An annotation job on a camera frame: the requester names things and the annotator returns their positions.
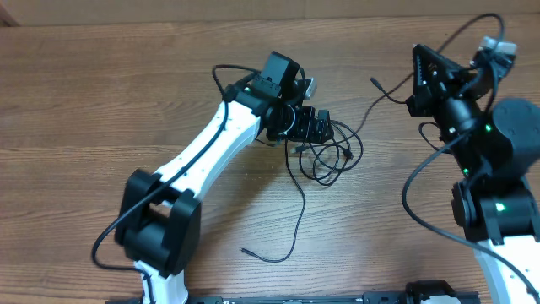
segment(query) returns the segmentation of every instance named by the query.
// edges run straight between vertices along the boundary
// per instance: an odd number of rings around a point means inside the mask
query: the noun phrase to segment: wooden surface
[[[438,46],[471,16],[136,24],[0,29],[0,302],[103,303],[137,296],[135,274],[90,262],[95,238],[117,217],[127,177],[149,171],[189,144],[214,114],[217,63],[261,67],[282,52],[316,77],[309,104],[356,128],[379,96],[411,71],[413,43]],[[507,18],[519,45],[499,96],[540,104],[540,18]],[[445,54],[467,63],[486,21]],[[222,72],[224,83],[240,75]],[[405,99],[411,84],[396,93]],[[358,167],[324,188],[294,174],[307,196],[296,249],[290,247],[301,197],[284,168],[284,149],[254,143],[226,168],[203,202],[201,242],[186,270],[192,294],[221,296],[347,295],[402,290],[409,281],[445,279],[457,290],[489,293],[465,247],[425,230],[403,211],[410,172],[432,153],[404,106],[381,102],[360,133]],[[429,136],[436,139],[435,131]],[[412,208],[462,234],[451,212],[451,187],[462,176],[441,156],[413,184]],[[540,167],[529,174],[540,197]],[[108,263],[129,262],[108,238]]]
[[[23,26],[540,13],[538,0],[0,0],[2,6],[10,24]]]

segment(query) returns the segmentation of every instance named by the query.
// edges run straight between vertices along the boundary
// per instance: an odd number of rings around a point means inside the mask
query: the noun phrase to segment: green light
[[[506,207],[501,204],[501,203],[495,203],[495,208],[497,209],[497,211],[501,212],[501,211],[505,211],[506,210]]]

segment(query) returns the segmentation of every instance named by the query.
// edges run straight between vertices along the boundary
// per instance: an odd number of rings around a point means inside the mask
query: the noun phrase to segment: wooden table
[[[140,295],[135,274],[107,272],[90,248],[117,217],[127,177],[155,170],[184,149],[219,103],[210,68],[261,68],[272,50],[316,77],[316,108],[356,128],[380,95],[412,69],[411,47],[437,47],[471,16],[0,29],[0,302],[103,303]],[[540,105],[540,18],[507,18],[519,57],[499,98]],[[485,21],[445,53],[467,64]],[[239,77],[222,72],[228,84]],[[411,95],[405,85],[395,97]],[[229,164],[203,202],[202,234],[186,270],[194,295],[347,295],[402,290],[414,280],[445,279],[457,290],[489,293],[473,252],[425,230],[403,211],[402,186],[432,153],[404,106],[383,101],[361,131],[365,154],[332,187],[294,174],[307,195],[296,249],[290,247],[301,198],[284,168],[284,149],[254,143]],[[429,131],[436,140],[435,130]],[[413,184],[412,208],[462,235],[451,211],[462,178],[441,156]],[[529,174],[540,198],[540,167]],[[129,264],[112,238],[107,263]]]

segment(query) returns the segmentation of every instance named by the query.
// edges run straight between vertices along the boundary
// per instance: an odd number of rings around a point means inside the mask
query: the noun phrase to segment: tabletop
[[[117,216],[126,179],[179,154],[217,110],[210,69],[219,63],[261,68],[282,52],[315,77],[306,105],[356,128],[380,92],[412,71],[411,50],[436,48],[472,16],[289,21],[122,24],[0,29],[0,302],[103,303],[138,296],[135,274],[90,261],[95,238]],[[498,100],[540,105],[540,18],[506,18],[518,58]],[[486,20],[464,32],[445,55],[467,64]],[[223,71],[225,84],[241,73]],[[406,83],[394,95],[412,93]],[[444,279],[456,290],[489,292],[473,251],[425,230],[401,205],[403,183],[433,150],[406,106],[380,102],[359,136],[364,156],[331,187],[292,171],[307,197],[296,248],[288,250],[301,196],[284,167],[284,147],[243,149],[202,202],[197,253],[186,269],[193,295],[350,295],[403,290],[409,281]],[[436,129],[427,130],[437,142]],[[540,197],[540,167],[529,173]],[[462,179],[442,155],[413,183],[410,204],[428,222],[462,236],[451,187]],[[112,237],[101,260],[128,265]]]

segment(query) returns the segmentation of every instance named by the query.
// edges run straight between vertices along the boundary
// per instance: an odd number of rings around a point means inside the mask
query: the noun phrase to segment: black robotic joint
[[[127,179],[120,215],[161,186],[161,175],[136,170]],[[131,212],[116,228],[115,241],[124,247],[126,256],[143,261],[163,277],[179,274],[189,263],[199,242],[201,203],[193,192],[181,193],[172,187],[152,200],[152,204],[174,202],[169,217],[150,208],[149,204]]]

